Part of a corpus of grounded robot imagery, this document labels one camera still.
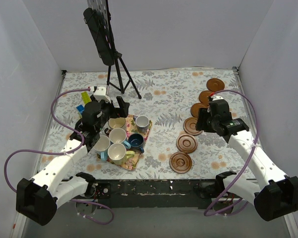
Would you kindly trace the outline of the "brown wooden coaster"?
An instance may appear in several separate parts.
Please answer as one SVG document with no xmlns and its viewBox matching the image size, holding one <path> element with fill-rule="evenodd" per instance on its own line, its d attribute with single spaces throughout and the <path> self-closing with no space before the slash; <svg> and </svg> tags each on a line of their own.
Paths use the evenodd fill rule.
<svg viewBox="0 0 298 238">
<path fill-rule="evenodd" d="M 209 90 L 205 90 L 202 91 L 199 95 L 199 101 L 205 105 L 208 106 L 209 105 L 209 96 L 213 93 L 213 91 L 209 91 Z"/>
<path fill-rule="evenodd" d="M 192 105 L 190 112 L 193 117 L 198 118 L 199 109 L 207 109 L 207 108 L 208 107 L 202 103 L 195 103 Z"/>
<path fill-rule="evenodd" d="M 176 173 L 184 174 L 191 169 L 192 159 L 184 152 L 176 152 L 170 156 L 169 165 Z"/>
<path fill-rule="evenodd" d="M 209 79 L 206 86 L 209 91 L 213 92 L 221 91 L 225 88 L 224 82 L 218 78 Z"/>
<path fill-rule="evenodd" d="M 195 117 L 190 117 L 187 118 L 184 123 L 183 123 L 183 129 L 186 133 L 190 134 L 190 135 L 199 135 L 201 134 L 203 131 L 202 130 L 197 130 L 196 129 L 196 123 L 197 123 L 197 118 Z"/>
<path fill-rule="evenodd" d="M 198 142 L 194 136 L 190 134 L 182 134 L 178 136 L 176 146 L 181 152 L 190 154 L 197 149 Z"/>
</svg>

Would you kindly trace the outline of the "white mug light blue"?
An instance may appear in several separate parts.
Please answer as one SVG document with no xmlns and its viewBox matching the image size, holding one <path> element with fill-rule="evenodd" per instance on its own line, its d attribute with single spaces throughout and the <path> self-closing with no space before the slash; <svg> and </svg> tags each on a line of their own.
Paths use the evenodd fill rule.
<svg viewBox="0 0 298 238">
<path fill-rule="evenodd" d="M 110 139 L 106 135 L 101 135 L 95 146 L 93 147 L 97 156 L 102 161 L 107 161 L 108 159 L 108 149 L 111 145 Z"/>
</svg>

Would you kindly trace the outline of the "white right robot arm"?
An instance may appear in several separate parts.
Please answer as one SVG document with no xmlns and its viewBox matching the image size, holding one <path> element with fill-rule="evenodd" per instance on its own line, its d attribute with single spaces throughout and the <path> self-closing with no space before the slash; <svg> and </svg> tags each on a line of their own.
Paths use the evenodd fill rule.
<svg viewBox="0 0 298 238">
<path fill-rule="evenodd" d="M 197 130 L 216 133 L 233 148 L 252 171 L 257 183 L 241 179 L 236 172 L 216 175 L 215 182 L 202 190 L 205 196 L 226 197 L 233 193 L 251 203 L 265 221 L 298 210 L 298 177 L 279 169 L 258 146 L 242 119 L 233 119 L 228 102 L 209 98 L 209 107 L 199 110 Z"/>
</svg>

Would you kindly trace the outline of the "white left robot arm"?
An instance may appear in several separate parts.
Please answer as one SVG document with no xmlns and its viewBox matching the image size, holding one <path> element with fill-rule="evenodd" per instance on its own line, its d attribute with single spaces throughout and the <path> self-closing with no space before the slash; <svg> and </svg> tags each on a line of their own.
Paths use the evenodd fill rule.
<svg viewBox="0 0 298 238">
<path fill-rule="evenodd" d="M 84 106 L 82 117 L 75 124 L 61 153 L 31 179 L 23 178 L 16 189 L 16 210 L 44 226 L 54 217 L 57 209 L 76 196 L 91 198 L 96 187 L 95 178 L 79 173 L 67 182 L 65 175 L 95 146 L 104 125 L 113 118 L 126 118 L 130 103 L 121 96 L 116 108 L 112 101 L 94 100 Z"/>
</svg>

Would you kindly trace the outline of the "small grey patterned cup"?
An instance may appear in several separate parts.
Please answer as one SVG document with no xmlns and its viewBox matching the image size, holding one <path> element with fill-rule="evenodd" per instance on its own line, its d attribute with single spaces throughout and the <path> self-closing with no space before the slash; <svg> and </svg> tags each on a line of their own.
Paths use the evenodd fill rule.
<svg viewBox="0 0 298 238">
<path fill-rule="evenodd" d="M 141 133 L 145 133 L 149 127 L 149 118 L 146 116 L 138 116 L 135 123 L 138 131 Z"/>
</svg>

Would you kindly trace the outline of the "cream enamel mug dark rim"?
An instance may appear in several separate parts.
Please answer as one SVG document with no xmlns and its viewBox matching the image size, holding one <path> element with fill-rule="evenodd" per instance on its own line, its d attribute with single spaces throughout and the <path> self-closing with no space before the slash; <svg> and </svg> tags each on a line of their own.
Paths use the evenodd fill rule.
<svg viewBox="0 0 298 238">
<path fill-rule="evenodd" d="M 110 130 L 120 128 L 126 130 L 126 119 L 125 118 L 111 118 L 108 121 L 108 127 L 105 128 L 105 132 L 109 132 Z"/>
</svg>

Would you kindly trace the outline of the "colourful toy blocks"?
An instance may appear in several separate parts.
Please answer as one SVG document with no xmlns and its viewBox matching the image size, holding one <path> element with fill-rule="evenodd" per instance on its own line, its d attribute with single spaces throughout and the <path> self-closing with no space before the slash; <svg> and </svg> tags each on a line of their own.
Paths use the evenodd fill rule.
<svg viewBox="0 0 298 238">
<path fill-rule="evenodd" d="M 81 98 L 82 98 L 82 102 L 83 104 L 80 104 L 76 107 L 76 110 L 79 114 L 79 117 L 82 118 L 82 113 L 84 112 L 85 109 L 85 105 L 89 102 L 91 102 L 91 98 L 89 97 L 87 92 L 82 92 L 81 93 Z"/>
</svg>

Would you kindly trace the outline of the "dark blue mug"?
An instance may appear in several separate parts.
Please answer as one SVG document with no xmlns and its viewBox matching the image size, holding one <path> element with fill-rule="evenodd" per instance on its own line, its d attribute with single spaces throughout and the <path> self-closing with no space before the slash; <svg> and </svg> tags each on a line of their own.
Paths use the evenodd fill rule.
<svg viewBox="0 0 298 238">
<path fill-rule="evenodd" d="M 131 145 L 131 150 L 135 152 L 144 153 L 145 140 L 141 134 L 131 134 L 128 138 L 128 142 Z"/>
</svg>

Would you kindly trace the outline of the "floral table cloth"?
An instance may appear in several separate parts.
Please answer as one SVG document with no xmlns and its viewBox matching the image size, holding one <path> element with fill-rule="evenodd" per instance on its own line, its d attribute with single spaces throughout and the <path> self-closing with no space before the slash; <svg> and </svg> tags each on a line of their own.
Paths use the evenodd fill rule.
<svg viewBox="0 0 298 238">
<path fill-rule="evenodd" d="M 178 174 L 169 165 L 170 156 L 177 152 L 176 140 L 185 131 L 184 121 L 191 116 L 190 109 L 199 101 L 211 78 L 221 79 L 226 88 L 223 97 L 228 101 L 233 118 L 241 118 L 252 127 L 252 118 L 244 99 L 237 92 L 240 84 L 232 70 L 155 70 L 132 71 L 122 74 L 131 77 L 135 85 L 129 86 L 123 99 L 130 103 L 129 113 L 146 116 L 152 128 L 145 145 L 145 152 L 133 170 L 124 169 L 97 158 L 91 150 L 70 170 L 69 176 L 79 172 L 97 179 L 213 179 L 217 174 L 243 169 L 244 161 L 214 133 L 196 136 L 198 147 L 190 156 L 192 168 Z"/>
</svg>

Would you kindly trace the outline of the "floral serving tray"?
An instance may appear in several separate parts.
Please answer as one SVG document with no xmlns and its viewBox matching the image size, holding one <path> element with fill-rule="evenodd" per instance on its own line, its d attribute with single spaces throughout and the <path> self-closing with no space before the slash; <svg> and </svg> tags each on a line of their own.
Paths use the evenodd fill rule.
<svg viewBox="0 0 298 238">
<path fill-rule="evenodd" d="M 144 137 L 145 144 L 146 144 L 146 141 L 147 141 L 147 139 L 149 137 L 150 130 L 152 128 L 152 121 L 149 120 L 149 127 L 148 127 L 147 131 L 145 133 L 141 133 L 141 132 L 138 131 L 138 128 L 137 128 L 136 123 L 135 123 L 137 117 L 138 116 L 128 115 L 125 118 L 126 119 L 126 130 L 125 130 L 125 132 L 127 134 L 127 140 L 128 140 L 128 138 L 129 138 L 129 136 L 131 134 L 138 133 L 138 134 L 141 134 Z M 106 135 L 106 136 L 109 137 L 109 133 L 110 132 L 111 132 L 111 130 L 109 132 L 105 132 L 104 131 L 104 134 L 103 135 Z M 138 164 L 138 161 L 139 161 L 139 159 L 141 158 L 142 155 L 143 155 L 143 153 L 135 152 L 135 155 L 134 155 L 133 158 L 128 159 L 127 162 L 125 162 L 122 165 L 118 165 L 118 166 L 120 166 L 120 167 L 122 167 L 124 169 L 131 170 L 132 171 L 132 170 L 134 170 L 136 168 L 136 166 Z M 114 164 L 113 162 L 110 161 L 109 157 L 108 157 L 108 159 L 107 159 L 106 162 L 109 162 L 109 163 Z"/>
</svg>

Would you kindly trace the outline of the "black tripod stand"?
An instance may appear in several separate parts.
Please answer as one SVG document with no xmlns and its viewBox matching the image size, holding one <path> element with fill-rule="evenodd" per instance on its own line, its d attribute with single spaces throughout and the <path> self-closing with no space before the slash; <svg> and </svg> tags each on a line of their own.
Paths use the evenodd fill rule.
<svg viewBox="0 0 298 238">
<path fill-rule="evenodd" d="M 126 74 L 128 76 L 128 79 L 129 79 L 128 82 L 125 85 L 124 85 L 124 83 L 122 81 L 122 75 L 121 75 L 121 71 L 120 71 L 120 68 L 119 68 L 119 62 L 118 61 L 120 61 L 121 65 L 122 65 L 122 67 L 124 69 L 124 71 L 126 72 Z M 126 91 L 126 89 L 127 89 L 127 87 L 130 84 L 132 84 L 132 86 L 133 86 L 133 88 L 134 88 L 134 90 L 135 90 L 138 98 L 141 99 L 142 96 L 140 95 L 140 93 L 139 93 L 139 91 L 138 91 L 138 89 L 137 89 L 137 87 L 136 87 L 136 85 L 135 85 L 135 83 L 134 83 L 134 81 L 133 81 L 133 79 L 132 79 L 132 77 L 131 77 L 131 75 L 130 75 L 130 73 L 129 73 L 126 65 L 125 65 L 125 63 L 124 63 L 124 61 L 123 61 L 123 59 L 122 59 L 122 54 L 119 53 L 119 52 L 116 52 L 114 54 L 114 65 L 115 65 L 115 68 L 116 68 L 116 73 L 117 73 L 117 77 L 118 77 L 119 86 L 116 86 L 115 84 L 113 84 L 110 81 L 110 78 L 111 78 L 111 67 L 112 67 L 111 65 L 108 66 L 107 82 L 106 82 L 107 86 L 112 86 L 115 89 L 117 89 L 118 91 L 120 91 L 121 94 L 124 94 L 125 91 Z"/>
</svg>

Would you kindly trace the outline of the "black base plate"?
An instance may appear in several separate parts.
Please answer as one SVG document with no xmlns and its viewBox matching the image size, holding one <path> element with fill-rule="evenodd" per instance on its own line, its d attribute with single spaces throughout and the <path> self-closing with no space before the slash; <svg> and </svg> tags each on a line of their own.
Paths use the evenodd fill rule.
<svg viewBox="0 0 298 238">
<path fill-rule="evenodd" d="M 206 209 L 220 194 L 215 179 L 98 180 L 91 199 L 110 208 Z"/>
</svg>

